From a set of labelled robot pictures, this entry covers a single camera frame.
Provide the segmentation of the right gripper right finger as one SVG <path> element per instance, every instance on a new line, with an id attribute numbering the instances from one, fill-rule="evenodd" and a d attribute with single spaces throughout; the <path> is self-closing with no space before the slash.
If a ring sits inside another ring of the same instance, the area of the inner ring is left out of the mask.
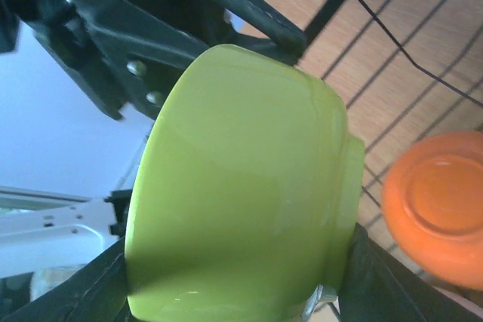
<path id="1" fill-rule="evenodd" d="M 339 292 L 342 321 L 481 321 L 422 281 L 356 224 Z"/>

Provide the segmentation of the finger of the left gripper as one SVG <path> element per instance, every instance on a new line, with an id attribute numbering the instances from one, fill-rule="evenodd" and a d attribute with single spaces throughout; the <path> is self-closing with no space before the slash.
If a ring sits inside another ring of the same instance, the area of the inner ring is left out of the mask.
<path id="1" fill-rule="evenodd" d="M 237 45 L 257 52 L 302 52 L 306 49 L 304 32 L 264 0 L 212 1 L 267 36 L 237 35 Z"/>

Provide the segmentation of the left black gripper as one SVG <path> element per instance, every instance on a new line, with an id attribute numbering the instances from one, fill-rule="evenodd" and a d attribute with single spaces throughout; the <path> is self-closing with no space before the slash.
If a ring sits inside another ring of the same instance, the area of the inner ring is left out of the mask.
<path id="1" fill-rule="evenodd" d="M 20 23 L 24 22 L 102 113 L 120 121 L 122 107 L 130 103 L 154 120 L 159 110 L 136 101 L 113 68 L 126 71 L 130 62 L 141 61 L 182 71 L 219 44 L 233 44 L 288 65 L 295 63 L 298 28 L 267 3 L 242 8 L 243 16 L 265 38 L 237 32 L 225 19 L 227 14 L 211 0 L 187 7 L 157 6 L 152 11 L 128 0 L 115 0 L 95 14 L 90 36 L 75 5 L 66 0 L 7 0 L 7 52 L 17 49 Z"/>

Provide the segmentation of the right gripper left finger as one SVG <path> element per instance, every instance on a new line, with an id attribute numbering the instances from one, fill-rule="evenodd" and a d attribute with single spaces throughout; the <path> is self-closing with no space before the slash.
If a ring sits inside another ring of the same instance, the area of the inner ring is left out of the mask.
<path id="1" fill-rule="evenodd" d="M 77 271 L 67 281 L 4 317 L 4 321 L 128 321 L 125 240 Z"/>

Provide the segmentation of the white bowl orange outside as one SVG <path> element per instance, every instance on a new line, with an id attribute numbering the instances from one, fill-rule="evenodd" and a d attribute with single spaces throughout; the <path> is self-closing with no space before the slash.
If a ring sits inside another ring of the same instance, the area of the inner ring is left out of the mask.
<path id="1" fill-rule="evenodd" d="M 383 183 L 389 233 L 435 277 L 482 289 L 482 134 L 431 136 L 404 151 Z"/>

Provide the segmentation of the green plastic bowl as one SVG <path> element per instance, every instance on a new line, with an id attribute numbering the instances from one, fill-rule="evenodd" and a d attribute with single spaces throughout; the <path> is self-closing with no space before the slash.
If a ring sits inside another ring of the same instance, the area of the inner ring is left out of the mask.
<path id="1" fill-rule="evenodd" d="M 305 321 L 336 293 L 364 143 L 324 81 L 234 45 L 169 93 L 128 213 L 128 304 L 142 321 Z"/>

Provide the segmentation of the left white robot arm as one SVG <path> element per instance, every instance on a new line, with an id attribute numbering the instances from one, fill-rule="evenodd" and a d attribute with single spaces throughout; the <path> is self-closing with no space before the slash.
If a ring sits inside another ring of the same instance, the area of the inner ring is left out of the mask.
<path id="1" fill-rule="evenodd" d="M 295 64 L 303 30 L 264 0 L 1 0 L 1 276 L 84 265 L 114 207 L 87 187 L 136 157 L 189 64 L 235 44 Z"/>

